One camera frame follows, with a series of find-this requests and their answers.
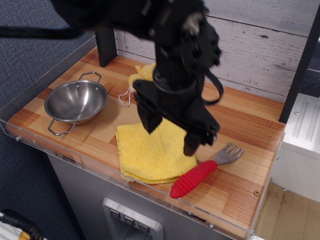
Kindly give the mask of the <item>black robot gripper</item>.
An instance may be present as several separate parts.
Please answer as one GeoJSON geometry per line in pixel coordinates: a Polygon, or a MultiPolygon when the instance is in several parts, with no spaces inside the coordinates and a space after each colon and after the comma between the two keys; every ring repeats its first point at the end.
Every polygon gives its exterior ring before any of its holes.
{"type": "Polygon", "coordinates": [[[206,105],[214,105],[220,98],[211,101],[202,98],[204,77],[220,90],[220,81],[209,70],[183,89],[171,89],[157,70],[154,81],[133,82],[137,112],[144,129],[151,134],[163,118],[184,129],[187,132],[183,147],[186,156],[192,156],[200,144],[212,145],[220,130],[220,125],[206,109],[206,105]]]}

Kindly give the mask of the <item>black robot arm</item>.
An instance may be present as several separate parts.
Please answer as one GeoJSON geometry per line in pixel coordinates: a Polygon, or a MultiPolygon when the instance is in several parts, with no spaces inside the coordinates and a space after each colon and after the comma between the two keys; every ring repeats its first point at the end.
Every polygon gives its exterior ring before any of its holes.
{"type": "Polygon", "coordinates": [[[211,145],[219,124],[202,98],[205,79],[224,89],[210,71],[220,63],[219,36],[206,19],[201,0],[54,0],[57,13],[74,29],[122,30],[154,42],[152,81],[133,83],[140,120],[153,132],[163,119],[186,131],[183,152],[211,145]]]}

